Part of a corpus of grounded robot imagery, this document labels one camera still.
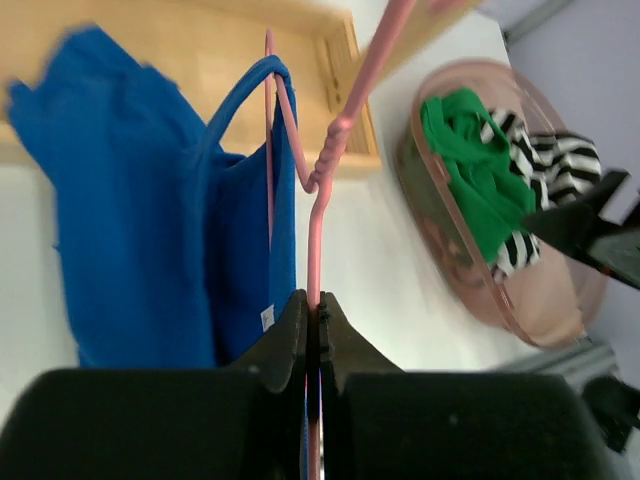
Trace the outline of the black white striped tank top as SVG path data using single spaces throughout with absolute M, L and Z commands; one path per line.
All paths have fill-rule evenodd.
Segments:
M 533 190 L 538 210 L 573 201 L 601 180 L 600 158 L 590 139 L 569 131 L 530 133 L 524 121 L 507 109 L 493 109 L 489 114 L 509 141 L 510 171 Z M 538 263 L 540 257 L 538 238 L 516 231 L 490 265 L 493 279 L 502 283 Z

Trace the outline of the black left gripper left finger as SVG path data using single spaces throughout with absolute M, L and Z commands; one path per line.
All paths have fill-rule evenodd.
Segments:
M 271 393 L 301 392 L 306 377 L 308 303 L 306 292 L 289 297 L 276 323 L 239 359 L 232 372 L 256 375 Z

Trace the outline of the blue tank top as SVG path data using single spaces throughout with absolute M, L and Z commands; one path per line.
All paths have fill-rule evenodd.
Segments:
M 244 156 L 222 137 L 272 74 L 256 62 L 210 121 L 96 26 L 73 31 L 9 121 L 56 193 L 78 359 L 94 368 L 213 368 L 262 335 L 296 287 L 295 165 L 281 114 Z

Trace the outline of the pink hanger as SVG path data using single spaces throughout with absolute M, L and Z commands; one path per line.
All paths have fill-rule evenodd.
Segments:
M 366 51 L 346 70 L 347 77 L 343 84 L 350 88 L 349 95 L 341 112 L 327 128 L 324 144 L 313 168 L 308 167 L 304 156 L 284 78 L 280 74 L 274 76 L 301 187 L 306 193 L 316 195 L 309 220 L 306 289 L 309 307 L 306 360 L 308 479 L 320 477 L 319 305 L 322 226 L 335 170 L 359 114 L 379 79 L 399 68 L 420 45 L 436 39 L 478 5 L 477 1 L 390 1 Z

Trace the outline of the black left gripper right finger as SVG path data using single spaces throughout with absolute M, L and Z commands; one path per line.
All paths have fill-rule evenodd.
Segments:
M 349 322 L 333 293 L 322 292 L 318 309 L 322 387 L 341 395 L 354 374 L 398 373 L 401 369 Z

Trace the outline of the green tank top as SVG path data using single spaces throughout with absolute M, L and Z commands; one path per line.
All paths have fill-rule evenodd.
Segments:
M 483 259 L 494 262 L 536 207 L 534 191 L 510 171 L 511 141 L 467 88 L 427 98 L 419 118 L 430 150 L 450 175 L 449 190 Z

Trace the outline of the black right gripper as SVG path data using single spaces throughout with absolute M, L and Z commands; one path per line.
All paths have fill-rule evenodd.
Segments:
M 629 177 L 612 169 L 586 193 L 560 206 L 526 216 L 522 227 L 564 255 L 639 289 L 639 201 L 621 223 L 600 216 Z

